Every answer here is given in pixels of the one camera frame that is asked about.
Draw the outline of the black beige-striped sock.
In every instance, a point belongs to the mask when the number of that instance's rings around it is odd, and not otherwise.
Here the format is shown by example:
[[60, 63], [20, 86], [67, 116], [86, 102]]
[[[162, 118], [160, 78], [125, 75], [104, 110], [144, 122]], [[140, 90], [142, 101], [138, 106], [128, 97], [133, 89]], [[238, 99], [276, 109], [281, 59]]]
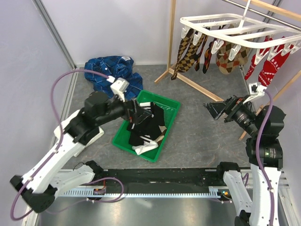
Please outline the black beige-striped sock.
[[151, 123], [159, 126], [165, 126], [164, 110], [154, 102], [150, 102], [150, 110], [153, 115], [153, 117], [151, 118]]
[[152, 140], [157, 139], [161, 134], [160, 120], [157, 117], [148, 117], [143, 122], [136, 126], [136, 129], [143, 136], [150, 136]]

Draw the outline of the white black-striped sock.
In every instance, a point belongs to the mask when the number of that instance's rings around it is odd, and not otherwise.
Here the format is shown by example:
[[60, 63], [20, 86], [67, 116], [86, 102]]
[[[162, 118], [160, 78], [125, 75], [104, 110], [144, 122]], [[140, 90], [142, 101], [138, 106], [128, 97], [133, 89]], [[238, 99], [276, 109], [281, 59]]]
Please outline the white black-striped sock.
[[153, 102], [144, 102], [144, 103], [140, 103], [139, 106], [145, 110], [152, 111], [154, 103]]
[[150, 143], [147, 145], [133, 146], [132, 149], [136, 152], [137, 155], [141, 155], [145, 152], [148, 152], [158, 147], [158, 144], [155, 141], [153, 140], [149, 140], [149, 141]]

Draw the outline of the white sock drying hanger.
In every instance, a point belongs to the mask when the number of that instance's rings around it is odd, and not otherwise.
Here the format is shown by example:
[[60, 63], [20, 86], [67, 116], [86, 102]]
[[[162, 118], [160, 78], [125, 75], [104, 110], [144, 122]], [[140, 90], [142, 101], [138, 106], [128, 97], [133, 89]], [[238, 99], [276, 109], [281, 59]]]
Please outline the white sock drying hanger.
[[257, 50], [254, 60], [255, 64], [258, 64], [264, 57], [271, 60], [277, 55], [293, 54], [301, 48], [300, 27], [265, 15], [259, 11], [254, 11], [254, 13], [265, 18], [268, 17], [277, 23], [270, 24], [249, 18], [246, 14], [248, 11], [252, 11], [249, 7], [250, 5], [258, 6], [295, 21], [301, 20], [301, 16], [298, 13], [268, 4], [262, 0], [248, 0], [246, 5], [242, 6], [244, 9], [242, 15], [222, 13], [180, 18], [181, 24], [184, 25], [182, 36], [184, 37], [189, 29], [194, 29], [197, 31], [193, 38], [194, 44], [197, 43], [202, 34], [215, 38], [212, 54], [215, 54], [224, 42], [233, 43], [234, 47], [230, 50], [229, 60], [234, 60], [242, 47], [253, 48]]

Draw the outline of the brown yellow argyle sock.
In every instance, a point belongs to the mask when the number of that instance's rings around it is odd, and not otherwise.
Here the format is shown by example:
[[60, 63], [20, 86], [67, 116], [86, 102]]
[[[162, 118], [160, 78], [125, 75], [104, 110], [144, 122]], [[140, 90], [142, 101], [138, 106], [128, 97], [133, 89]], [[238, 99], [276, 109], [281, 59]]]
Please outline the brown yellow argyle sock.
[[175, 65], [174, 73], [171, 76], [171, 80], [175, 80], [177, 78], [177, 73], [180, 72], [182, 69], [184, 69], [183, 64], [186, 63], [185, 58], [187, 58], [191, 55], [190, 52], [191, 52], [192, 46], [193, 46], [194, 33], [195, 33], [194, 29], [189, 29], [186, 36], [184, 38], [182, 38], [180, 41], [176, 65]]
[[189, 57], [185, 58], [186, 63], [183, 64], [184, 69], [182, 69], [180, 71], [181, 73], [187, 72], [192, 66], [195, 65], [196, 59], [197, 59], [197, 54], [201, 50], [201, 46], [202, 46], [202, 38], [200, 37], [200, 39], [198, 40], [198, 43], [196, 45], [192, 46], [192, 50], [190, 52], [191, 55]]

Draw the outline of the tan orange argyle sock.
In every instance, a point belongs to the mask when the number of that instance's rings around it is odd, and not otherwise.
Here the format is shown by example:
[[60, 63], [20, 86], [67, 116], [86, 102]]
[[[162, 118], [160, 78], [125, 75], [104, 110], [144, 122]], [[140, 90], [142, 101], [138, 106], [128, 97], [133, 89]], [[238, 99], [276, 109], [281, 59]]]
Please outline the tan orange argyle sock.
[[238, 60], [229, 60], [229, 54], [234, 45], [231, 42], [224, 41], [224, 44], [216, 53], [216, 65], [221, 73], [227, 75], [239, 66]]
[[248, 61], [250, 48], [246, 47], [241, 47], [234, 60], [229, 60], [229, 54], [233, 47], [233, 43], [225, 42], [216, 53], [216, 65], [225, 75], [232, 73], [237, 67], [245, 65]]

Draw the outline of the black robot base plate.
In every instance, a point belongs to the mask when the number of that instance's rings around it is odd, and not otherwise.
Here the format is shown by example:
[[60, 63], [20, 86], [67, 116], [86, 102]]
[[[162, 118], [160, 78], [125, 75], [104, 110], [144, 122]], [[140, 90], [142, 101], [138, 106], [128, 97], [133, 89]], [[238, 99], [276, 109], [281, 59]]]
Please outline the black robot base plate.
[[114, 177], [119, 179], [124, 190], [171, 192], [205, 192], [210, 186], [225, 186], [225, 171], [236, 170], [241, 176], [237, 163], [220, 162], [216, 168], [150, 168], [150, 169], [109, 169], [104, 170], [94, 161], [87, 165], [96, 170], [93, 180]]

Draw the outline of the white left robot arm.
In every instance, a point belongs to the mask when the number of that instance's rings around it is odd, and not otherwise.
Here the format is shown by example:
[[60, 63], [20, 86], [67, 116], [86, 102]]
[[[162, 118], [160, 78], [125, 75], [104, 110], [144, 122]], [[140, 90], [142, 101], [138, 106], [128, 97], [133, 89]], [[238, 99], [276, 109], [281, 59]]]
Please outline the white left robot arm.
[[23, 176], [13, 176], [10, 183], [34, 212], [44, 212], [64, 192], [103, 181], [103, 169], [95, 161], [58, 175], [65, 163], [97, 136], [101, 125], [117, 118], [140, 124], [151, 116], [151, 111], [141, 107], [136, 99], [122, 101], [118, 95], [109, 98], [103, 92], [92, 92], [84, 107], [65, 127], [58, 143], [30, 171]]

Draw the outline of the blue plaid shirt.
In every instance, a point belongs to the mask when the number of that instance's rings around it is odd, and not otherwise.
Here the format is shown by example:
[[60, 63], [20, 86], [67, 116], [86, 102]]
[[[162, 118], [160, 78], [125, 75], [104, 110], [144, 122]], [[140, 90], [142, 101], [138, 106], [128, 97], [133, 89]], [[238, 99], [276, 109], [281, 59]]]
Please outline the blue plaid shirt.
[[[106, 56], [92, 58], [85, 63], [85, 70], [92, 70], [114, 78], [123, 78], [129, 85], [125, 91], [127, 100], [136, 98], [140, 91], [143, 90], [143, 79], [139, 73], [133, 72], [134, 60], [129, 56]], [[95, 91], [102, 91], [113, 97], [113, 92], [110, 88], [111, 83], [104, 77], [93, 74], [84, 73], [85, 79], [93, 84]]]

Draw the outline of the black white-striped sock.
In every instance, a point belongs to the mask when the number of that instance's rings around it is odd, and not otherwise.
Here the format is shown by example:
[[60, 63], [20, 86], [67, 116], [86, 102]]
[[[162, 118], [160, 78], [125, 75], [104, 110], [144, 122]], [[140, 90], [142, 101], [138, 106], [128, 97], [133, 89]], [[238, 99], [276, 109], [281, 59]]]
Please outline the black white-striped sock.
[[146, 138], [140, 137], [139, 135], [137, 135], [134, 132], [130, 133], [129, 144], [131, 146], [141, 146], [141, 145], [147, 145], [149, 143], [150, 143], [150, 141], [147, 140]]
[[135, 124], [135, 123], [129, 123], [129, 125], [127, 126], [127, 131], [130, 132], [141, 132], [141, 125], [140, 124]]

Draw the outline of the beige brown striped sock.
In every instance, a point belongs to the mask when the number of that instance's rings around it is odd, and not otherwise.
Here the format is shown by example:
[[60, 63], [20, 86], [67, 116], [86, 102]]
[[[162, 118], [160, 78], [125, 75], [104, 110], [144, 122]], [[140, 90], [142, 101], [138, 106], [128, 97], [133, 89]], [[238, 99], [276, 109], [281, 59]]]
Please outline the beige brown striped sock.
[[161, 145], [167, 131], [166, 126], [159, 126], [159, 129], [161, 134], [155, 139], [155, 142], [158, 144], [158, 146]]

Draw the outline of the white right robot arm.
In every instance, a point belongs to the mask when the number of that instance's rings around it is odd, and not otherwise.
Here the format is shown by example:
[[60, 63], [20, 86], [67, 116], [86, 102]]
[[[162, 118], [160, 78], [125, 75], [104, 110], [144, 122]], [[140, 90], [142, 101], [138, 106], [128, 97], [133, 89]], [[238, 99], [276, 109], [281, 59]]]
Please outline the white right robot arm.
[[216, 182], [227, 185], [235, 205], [236, 226], [278, 226], [278, 184], [283, 167], [283, 149], [278, 136], [284, 127], [286, 114], [269, 104], [258, 114], [246, 97], [231, 96], [204, 107], [217, 120], [226, 114], [224, 122], [234, 121], [249, 138], [246, 153], [253, 178], [253, 195], [247, 192], [237, 163], [222, 161], [217, 166]]

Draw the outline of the red patterned sock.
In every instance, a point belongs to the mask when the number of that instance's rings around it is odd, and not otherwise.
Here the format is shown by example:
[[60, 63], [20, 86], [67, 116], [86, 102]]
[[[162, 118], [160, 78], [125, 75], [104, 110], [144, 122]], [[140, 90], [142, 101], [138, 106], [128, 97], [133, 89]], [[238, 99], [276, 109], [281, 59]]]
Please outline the red patterned sock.
[[263, 68], [258, 75], [258, 81], [265, 87], [269, 86], [272, 82], [274, 76], [285, 63], [287, 58], [290, 56], [290, 53], [281, 55], [282, 50], [284, 49], [284, 44], [276, 46], [274, 50], [280, 52], [277, 55], [274, 55], [271, 59], [268, 59], [264, 62]]
[[[265, 39], [264, 39], [264, 42], [267, 42], [267, 41], [270, 41], [270, 40], [273, 40], [273, 36], [272, 35], [266, 36]], [[259, 55], [262, 55], [264, 57], [268, 53], [269, 48], [259, 49], [258, 51], [259, 51]], [[253, 57], [251, 59], [250, 67], [249, 67], [246, 75], [244, 76], [245, 80], [249, 79], [249, 77], [254, 72], [255, 67], [257, 66], [257, 63], [255, 63], [255, 59], [256, 59], [256, 53], [253, 55]]]

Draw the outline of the green plastic tray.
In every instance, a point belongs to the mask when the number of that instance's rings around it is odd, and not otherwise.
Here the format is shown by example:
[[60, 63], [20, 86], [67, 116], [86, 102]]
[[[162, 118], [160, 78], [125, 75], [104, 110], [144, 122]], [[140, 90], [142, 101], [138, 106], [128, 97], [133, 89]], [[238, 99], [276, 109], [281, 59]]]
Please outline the green plastic tray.
[[180, 102], [143, 90], [139, 106], [151, 112], [139, 124], [124, 121], [112, 144], [122, 150], [156, 162], [180, 108]]

